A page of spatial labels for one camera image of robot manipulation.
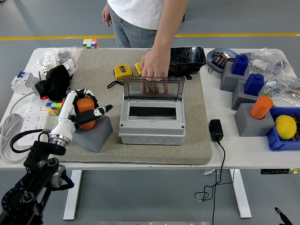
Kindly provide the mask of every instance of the gray felt mat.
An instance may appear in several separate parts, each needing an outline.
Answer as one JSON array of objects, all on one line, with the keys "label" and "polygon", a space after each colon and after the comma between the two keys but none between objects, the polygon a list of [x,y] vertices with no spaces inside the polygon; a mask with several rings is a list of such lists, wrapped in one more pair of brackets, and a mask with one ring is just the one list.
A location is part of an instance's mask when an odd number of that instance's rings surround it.
[{"label": "gray felt mat", "polygon": [[59,157],[61,161],[175,165],[205,165],[210,161],[210,135],[199,74],[192,75],[192,80],[185,80],[183,97],[186,137],[181,146],[121,143],[118,133],[124,89],[120,85],[107,89],[107,85],[115,80],[113,69],[119,64],[129,65],[134,75],[137,75],[134,65],[146,52],[134,49],[82,50],[71,89],[87,88],[96,96],[100,107],[113,105],[113,109],[107,113],[113,133],[99,153],[71,142],[66,154]]}]

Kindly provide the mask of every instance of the human arm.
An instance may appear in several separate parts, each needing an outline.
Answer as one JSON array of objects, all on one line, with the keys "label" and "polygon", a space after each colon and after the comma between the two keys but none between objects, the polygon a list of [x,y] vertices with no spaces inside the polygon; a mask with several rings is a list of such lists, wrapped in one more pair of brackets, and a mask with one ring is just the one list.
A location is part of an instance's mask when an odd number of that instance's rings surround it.
[{"label": "human arm", "polygon": [[109,4],[108,2],[106,2],[106,5],[102,11],[102,19],[104,21],[104,23],[110,27],[110,24],[112,24],[112,19],[111,19],[111,14],[109,12]]},{"label": "human arm", "polygon": [[151,50],[142,58],[142,76],[167,77],[171,44],[185,13],[188,0],[165,0]]}]

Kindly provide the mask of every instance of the person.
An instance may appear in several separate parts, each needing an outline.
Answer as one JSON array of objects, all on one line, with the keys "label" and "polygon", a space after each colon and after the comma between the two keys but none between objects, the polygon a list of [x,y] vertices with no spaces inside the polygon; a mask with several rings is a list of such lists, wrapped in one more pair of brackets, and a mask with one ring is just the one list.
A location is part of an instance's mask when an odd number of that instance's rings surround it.
[{"label": "person", "polygon": [[102,18],[108,27],[112,24],[118,47],[151,48],[142,57],[142,76],[167,77],[171,44],[187,4],[188,0],[108,0]]}]

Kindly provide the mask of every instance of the yellow lemon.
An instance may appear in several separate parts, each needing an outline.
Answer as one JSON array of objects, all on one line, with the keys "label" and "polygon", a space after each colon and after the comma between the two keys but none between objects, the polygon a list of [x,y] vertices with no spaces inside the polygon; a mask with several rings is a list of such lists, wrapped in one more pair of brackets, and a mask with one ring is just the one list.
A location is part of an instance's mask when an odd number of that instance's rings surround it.
[{"label": "yellow lemon", "polygon": [[297,125],[291,116],[281,115],[275,120],[275,127],[278,135],[283,140],[289,140],[295,136]]}]

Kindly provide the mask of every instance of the white table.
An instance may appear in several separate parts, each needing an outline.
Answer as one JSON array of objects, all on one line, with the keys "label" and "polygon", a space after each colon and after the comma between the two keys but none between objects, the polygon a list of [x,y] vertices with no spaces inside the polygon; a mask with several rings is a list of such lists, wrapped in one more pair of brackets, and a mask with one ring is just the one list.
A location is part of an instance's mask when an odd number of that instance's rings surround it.
[{"label": "white table", "polygon": [[[33,53],[25,68],[25,72],[32,72],[38,76],[38,70],[32,66],[44,54],[47,48],[38,48]],[[207,54],[212,49],[204,49]],[[233,49],[236,53],[251,52],[252,49]],[[234,114],[231,110],[232,93],[220,90],[221,74],[213,72],[208,74],[208,65],[200,70],[202,89],[207,113],[207,122],[211,119],[220,119],[224,132],[221,144],[226,151],[226,160],[223,169],[278,169],[278,168],[299,168],[300,151],[273,152],[268,147],[267,137],[240,137],[236,128]],[[11,106],[21,96],[14,94],[3,118],[8,116]],[[29,97],[22,100],[14,109],[15,113],[25,115]],[[284,102],[276,102],[277,106],[286,106]],[[143,170],[143,169],[219,169],[223,160],[223,152],[217,143],[211,143],[212,159],[207,165],[137,165],[137,164],[106,164],[106,163],[64,163],[68,170]],[[20,157],[14,154],[9,145],[5,148],[9,157]],[[23,163],[9,164],[0,159],[0,170],[25,170]],[[247,197],[239,171],[235,171],[234,187],[236,190],[241,218],[251,217]]]}]

